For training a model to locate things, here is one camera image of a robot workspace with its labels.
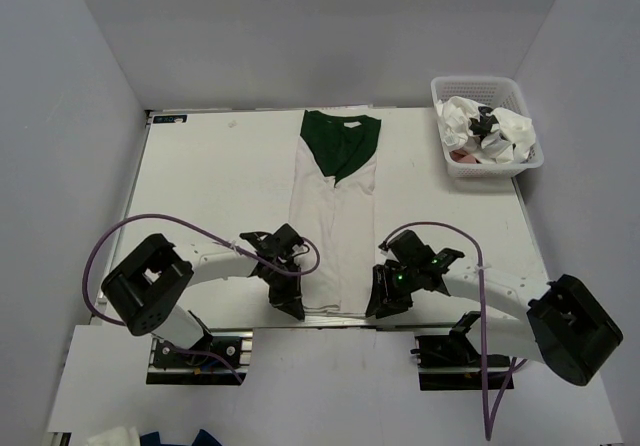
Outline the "white green Charlie Brown shirt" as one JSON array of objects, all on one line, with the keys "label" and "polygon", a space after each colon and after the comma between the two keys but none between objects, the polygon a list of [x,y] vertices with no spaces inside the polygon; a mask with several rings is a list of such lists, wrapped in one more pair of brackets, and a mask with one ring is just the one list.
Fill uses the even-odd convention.
[{"label": "white green Charlie Brown shirt", "polygon": [[296,148],[289,224],[320,263],[300,259],[306,313],[362,318],[375,262],[375,184],[382,121],[305,111]]}]

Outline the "pink t shirt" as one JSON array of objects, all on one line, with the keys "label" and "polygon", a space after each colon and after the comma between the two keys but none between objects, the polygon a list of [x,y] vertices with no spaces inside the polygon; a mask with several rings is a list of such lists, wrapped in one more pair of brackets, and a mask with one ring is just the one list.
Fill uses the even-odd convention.
[{"label": "pink t shirt", "polygon": [[479,161],[468,152],[464,150],[455,150],[450,152],[450,157],[456,163],[461,164],[478,164]]}]

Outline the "white t shirt black print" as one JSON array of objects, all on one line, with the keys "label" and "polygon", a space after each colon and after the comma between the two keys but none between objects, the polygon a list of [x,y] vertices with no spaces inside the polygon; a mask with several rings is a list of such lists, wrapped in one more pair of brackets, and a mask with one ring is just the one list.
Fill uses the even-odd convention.
[{"label": "white t shirt black print", "polygon": [[464,150],[478,164],[521,164],[536,143],[532,120],[506,108],[454,96],[437,101],[435,111],[449,156],[451,151]]}]

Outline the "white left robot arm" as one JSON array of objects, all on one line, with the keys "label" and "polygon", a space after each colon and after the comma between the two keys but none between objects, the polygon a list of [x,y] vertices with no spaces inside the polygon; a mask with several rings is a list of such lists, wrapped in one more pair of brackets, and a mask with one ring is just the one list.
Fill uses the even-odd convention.
[{"label": "white left robot arm", "polygon": [[188,364],[211,353],[211,334],[194,314],[178,305],[195,284],[228,278],[259,278],[268,285],[272,307],[302,321],[301,267],[296,255],[304,239],[288,224],[274,233],[240,235],[254,250],[242,254],[219,244],[179,248],[164,235],[145,238],[102,281],[101,290],[134,336],[152,334],[177,347]]}]

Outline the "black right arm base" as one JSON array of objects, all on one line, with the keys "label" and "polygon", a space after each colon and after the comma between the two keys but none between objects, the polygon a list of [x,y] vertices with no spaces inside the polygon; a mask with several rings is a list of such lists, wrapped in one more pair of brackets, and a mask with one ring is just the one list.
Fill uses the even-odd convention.
[{"label": "black right arm base", "polygon": [[480,313],[465,314],[448,332],[418,335],[410,354],[418,366],[419,387],[431,391],[480,391],[480,350],[466,338]]}]

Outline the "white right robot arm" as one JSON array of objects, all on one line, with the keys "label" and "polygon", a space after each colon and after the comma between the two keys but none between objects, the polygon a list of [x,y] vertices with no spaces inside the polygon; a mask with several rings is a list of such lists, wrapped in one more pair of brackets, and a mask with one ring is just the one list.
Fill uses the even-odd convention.
[{"label": "white right robot arm", "polygon": [[550,282],[504,273],[465,258],[439,252],[412,231],[383,241],[386,256],[373,268],[365,315],[382,319],[407,312],[418,291],[469,299],[501,312],[492,318],[469,311],[443,335],[420,335],[413,355],[434,372],[500,368],[497,357],[546,365],[564,381],[585,386],[623,341],[623,333],[586,285],[564,274]]}]

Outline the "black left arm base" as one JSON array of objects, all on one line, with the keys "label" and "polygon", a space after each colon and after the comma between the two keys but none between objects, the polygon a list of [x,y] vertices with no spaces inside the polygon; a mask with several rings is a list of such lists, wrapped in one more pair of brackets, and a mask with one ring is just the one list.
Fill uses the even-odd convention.
[{"label": "black left arm base", "polygon": [[214,333],[196,354],[176,351],[159,338],[151,343],[147,385],[239,386],[248,373],[253,333]]}]

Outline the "blue cloth at bottom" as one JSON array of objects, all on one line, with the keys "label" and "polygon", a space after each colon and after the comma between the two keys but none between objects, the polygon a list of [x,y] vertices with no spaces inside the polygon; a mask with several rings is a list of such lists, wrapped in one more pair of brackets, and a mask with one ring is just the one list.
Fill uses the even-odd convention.
[{"label": "blue cloth at bottom", "polygon": [[210,432],[199,429],[187,435],[176,435],[153,431],[139,437],[140,446],[222,446]]}]

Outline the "white plastic basket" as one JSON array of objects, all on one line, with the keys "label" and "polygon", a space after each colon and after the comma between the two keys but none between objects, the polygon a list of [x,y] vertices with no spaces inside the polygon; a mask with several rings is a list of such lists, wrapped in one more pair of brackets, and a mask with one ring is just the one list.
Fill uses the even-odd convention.
[{"label": "white plastic basket", "polygon": [[515,81],[494,76],[441,76],[431,93],[450,176],[513,178],[540,167],[541,146]]}]

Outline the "small label sticker on table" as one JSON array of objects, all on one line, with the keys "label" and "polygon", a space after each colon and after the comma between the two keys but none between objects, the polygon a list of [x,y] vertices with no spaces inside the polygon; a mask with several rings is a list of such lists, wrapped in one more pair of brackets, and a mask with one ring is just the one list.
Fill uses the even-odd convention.
[{"label": "small label sticker on table", "polygon": [[185,123],[187,115],[156,115],[153,117],[153,124],[180,124]]}]

